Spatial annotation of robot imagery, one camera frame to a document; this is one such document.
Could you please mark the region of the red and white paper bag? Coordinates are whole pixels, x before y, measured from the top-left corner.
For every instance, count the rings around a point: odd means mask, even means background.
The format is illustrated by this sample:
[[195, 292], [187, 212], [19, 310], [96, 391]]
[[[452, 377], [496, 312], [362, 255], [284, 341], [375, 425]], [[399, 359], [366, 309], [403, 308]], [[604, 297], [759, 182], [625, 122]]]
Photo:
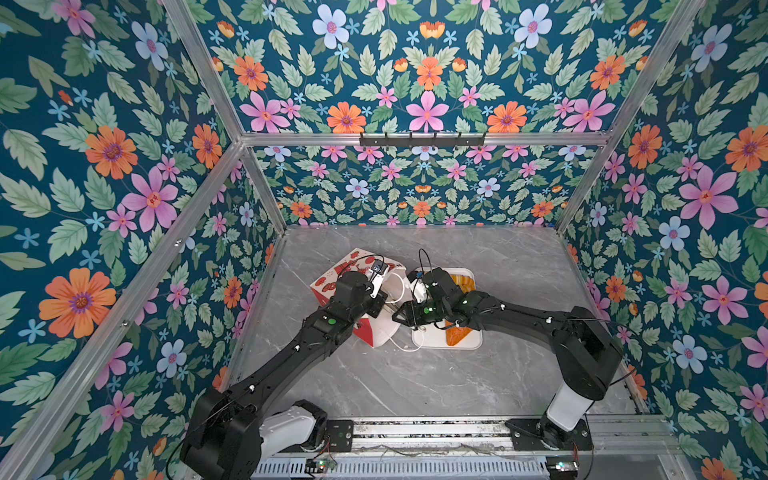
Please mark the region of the red and white paper bag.
[[420, 281], [398, 261], [356, 248], [310, 284], [319, 302], [309, 324], [337, 345], [355, 336], [372, 348], [383, 346], [400, 328], [396, 312], [423, 299]]

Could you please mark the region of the curved croissant fake bread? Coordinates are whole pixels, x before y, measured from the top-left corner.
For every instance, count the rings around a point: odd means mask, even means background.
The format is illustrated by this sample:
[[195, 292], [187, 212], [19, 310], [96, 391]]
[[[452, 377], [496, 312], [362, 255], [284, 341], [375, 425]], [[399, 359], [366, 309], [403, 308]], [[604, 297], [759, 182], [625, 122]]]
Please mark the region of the curved croissant fake bread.
[[446, 345], [455, 347], [472, 333], [473, 330], [471, 328], [449, 325], [445, 330]]

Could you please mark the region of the long yellow fake bread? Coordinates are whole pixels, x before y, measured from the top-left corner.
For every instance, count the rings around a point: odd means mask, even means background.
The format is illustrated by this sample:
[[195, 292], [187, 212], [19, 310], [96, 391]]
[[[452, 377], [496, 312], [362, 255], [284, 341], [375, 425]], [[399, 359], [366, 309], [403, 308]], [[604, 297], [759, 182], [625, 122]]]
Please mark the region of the long yellow fake bread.
[[476, 290], [476, 282], [471, 275], [452, 274], [451, 279], [463, 293], [469, 293]]

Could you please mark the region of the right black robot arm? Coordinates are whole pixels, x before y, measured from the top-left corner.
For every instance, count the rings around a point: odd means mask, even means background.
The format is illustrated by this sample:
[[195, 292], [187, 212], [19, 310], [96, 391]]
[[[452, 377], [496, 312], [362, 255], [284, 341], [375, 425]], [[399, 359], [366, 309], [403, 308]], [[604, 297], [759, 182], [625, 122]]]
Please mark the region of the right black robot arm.
[[623, 348], [606, 322], [589, 310], [541, 310], [479, 290], [465, 292], [441, 268], [413, 271], [408, 279], [414, 284], [411, 298], [392, 315], [401, 325], [416, 330], [443, 322], [451, 329], [503, 333], [550, 348], [562, 383], [541, 421], [542, 430], [573, 431], [591, 406], [605, 398]]

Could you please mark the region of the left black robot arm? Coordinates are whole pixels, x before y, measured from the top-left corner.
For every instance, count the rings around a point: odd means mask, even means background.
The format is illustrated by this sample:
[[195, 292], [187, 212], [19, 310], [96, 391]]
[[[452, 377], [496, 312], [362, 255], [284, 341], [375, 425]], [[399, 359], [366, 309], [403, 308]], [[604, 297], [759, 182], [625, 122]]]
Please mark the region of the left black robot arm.
[[226, 391], [212, 388], [198, 400], [180, 445], [180, 461], [204, 479], [248, 479], [261, 459], [306, 443], [323, 421], [318, 408], [299, 402], [280, 415], [267, 413], [383, 300], [365, 274], [343, 274], [328, 304], [306, 317], [282, 350]]

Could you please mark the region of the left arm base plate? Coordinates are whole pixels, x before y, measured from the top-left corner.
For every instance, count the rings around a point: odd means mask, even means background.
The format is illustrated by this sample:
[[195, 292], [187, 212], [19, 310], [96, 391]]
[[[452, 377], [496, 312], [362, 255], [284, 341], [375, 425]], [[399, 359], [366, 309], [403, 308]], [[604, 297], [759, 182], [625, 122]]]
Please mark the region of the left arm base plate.
[[323, 426], [316, 427], [303, 444], [286, 447], [280, 453], [348, 453], [352, 450], [354, 430], [355, 423], [350, 419], [328, 420]]

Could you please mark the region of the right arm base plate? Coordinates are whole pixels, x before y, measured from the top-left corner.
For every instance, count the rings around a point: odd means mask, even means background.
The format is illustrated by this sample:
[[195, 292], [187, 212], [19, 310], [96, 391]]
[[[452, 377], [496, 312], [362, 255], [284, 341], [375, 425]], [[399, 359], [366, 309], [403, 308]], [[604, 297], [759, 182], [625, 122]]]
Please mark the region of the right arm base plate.
[[591, 431], [584, 418], [573, 430], [563, 430], [547, 416], [541, 418], [510, 418], [504, 422], [510, 431], [513, 446], [519, 451], [591, 451], [594, 447]]

